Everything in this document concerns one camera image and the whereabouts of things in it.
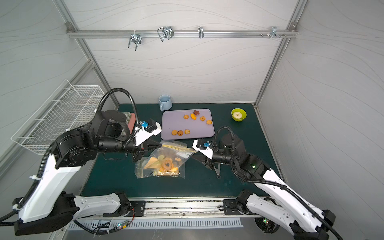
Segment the lavender plastic tray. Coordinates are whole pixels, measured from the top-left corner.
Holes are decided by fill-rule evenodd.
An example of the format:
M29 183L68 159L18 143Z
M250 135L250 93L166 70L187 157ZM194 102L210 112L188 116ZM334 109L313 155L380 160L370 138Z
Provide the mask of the lavender plastic tray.
M196 109L200 112L197 115L197 119L193 120L191 114L195 110L177 110L177 111L167 111L163 113L162 118L162 140L185 140L185 139L201 139L201 138L210 138L215 135L214 124L207 125L206 121L211 120L213 122L212 114L209 109ZM189 119L184 119L184 115L188 115ZM204 116L205 121L201 121L200 117ZM172 131L183 131L182 136L172 135ZM190 134L185 134L185 130L190 130Z

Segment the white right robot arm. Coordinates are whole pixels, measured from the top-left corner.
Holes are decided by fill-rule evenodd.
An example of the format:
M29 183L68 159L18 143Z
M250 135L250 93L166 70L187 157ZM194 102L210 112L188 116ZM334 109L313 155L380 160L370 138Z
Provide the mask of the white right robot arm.
M268 194L262 198L250 191L242 191L236 198L236 210L242 215L260 215L259 226L263 232L269 223L275 228L288 231L295 240L327 240L333 234L342 236L334 229L336 216L330 210L321 210L303 199L289 187L261 158L248 153L244 141L228 126L218 133L229 134L217 141L218 134L208 141L194 140L193 149L200 153L198 160L208 169L216 171L228 165L240 181L253 184Z

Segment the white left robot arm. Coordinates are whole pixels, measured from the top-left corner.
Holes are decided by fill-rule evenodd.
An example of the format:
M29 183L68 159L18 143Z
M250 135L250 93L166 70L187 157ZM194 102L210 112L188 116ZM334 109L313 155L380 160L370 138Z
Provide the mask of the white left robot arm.
M15 235L50 233L78 219L102 215L108 218L134 214L134 207L124 193L81 197L65 192L72 177L100 153L130 154L138 161L160 143L152 136L161 125L149 119L136 119L130 129L127 116L119 111L104 111L110 95L125 89L111 89L100 100L93 119L87 124L58 136L43 155L33 184L24 197L13 201L10 213L1 217L1 226L12 226Z

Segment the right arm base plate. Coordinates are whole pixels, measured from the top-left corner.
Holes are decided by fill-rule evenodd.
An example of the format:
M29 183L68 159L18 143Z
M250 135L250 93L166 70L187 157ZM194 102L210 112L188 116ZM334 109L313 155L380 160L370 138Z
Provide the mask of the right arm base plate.
M224 199L219 210L224 212L226 216L248 215L250 213L245 204L235 199Z

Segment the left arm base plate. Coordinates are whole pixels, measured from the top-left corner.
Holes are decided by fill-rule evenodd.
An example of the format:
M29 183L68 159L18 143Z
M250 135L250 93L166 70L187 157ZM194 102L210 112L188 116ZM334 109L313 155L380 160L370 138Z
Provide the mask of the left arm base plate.
M117 217L142 217L144 215L146 202L145 201L131 201L128 204L121 204L118 209L113 213L104 213L104 218L117 218Z

